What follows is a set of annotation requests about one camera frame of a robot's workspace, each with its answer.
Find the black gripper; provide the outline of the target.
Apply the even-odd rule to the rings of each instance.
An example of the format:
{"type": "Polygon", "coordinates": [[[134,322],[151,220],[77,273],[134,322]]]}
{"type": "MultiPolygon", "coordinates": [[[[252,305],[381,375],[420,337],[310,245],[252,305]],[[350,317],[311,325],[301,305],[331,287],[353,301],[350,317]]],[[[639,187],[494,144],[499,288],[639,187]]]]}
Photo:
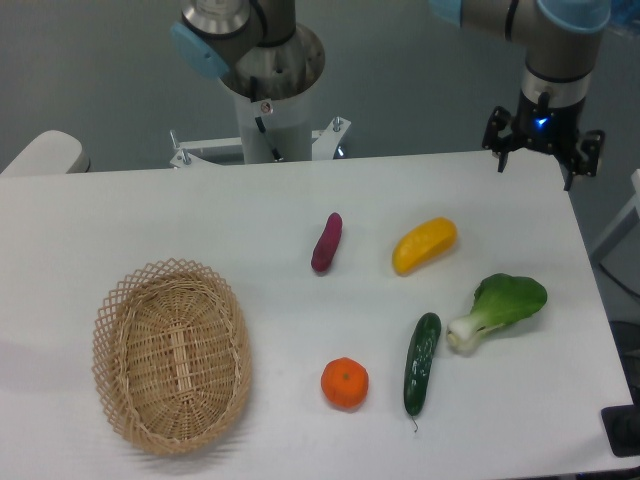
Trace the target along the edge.
{"type": "Polygon", "coordinates": [[[563,107],[551,101],[540,108],[524,92],[520,93],[517,113],[496,106],[487,121],[482,148],[498,160],[497,171],[503,173],[512,151],[525,148],[554,156],[569,156],[564,190],[569,191],[577,177],[595,177],[604,151],[605,132],[590,130],[580,136],[578,127],[586,98],[563,107]]]}

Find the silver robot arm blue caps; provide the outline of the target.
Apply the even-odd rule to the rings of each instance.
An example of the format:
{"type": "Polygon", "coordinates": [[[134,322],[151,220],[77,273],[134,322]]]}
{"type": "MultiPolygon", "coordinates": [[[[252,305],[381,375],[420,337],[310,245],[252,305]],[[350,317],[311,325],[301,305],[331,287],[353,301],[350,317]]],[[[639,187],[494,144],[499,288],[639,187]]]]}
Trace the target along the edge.
{"type": "MultiPolygon", "coordinates": [[[[551,155],[566,170],[565,185],[596,175],[605,134],[581,133],[579,118],[602,36],[608,1],[432,1],[431,11],[459,28],[473,28],[525,47],[518,109],[490,115],[481,146],[505,169],[510,153],[551,155]]],[[[185,1],[170,29],[184,61],[201,76],[220,79],[254,106],[249,124],[264,145],[259,162],[294,160],[264,122],[278,101],[294,99],[325,66],[318,37],[296,20],[292,1],[185,1]]]]}

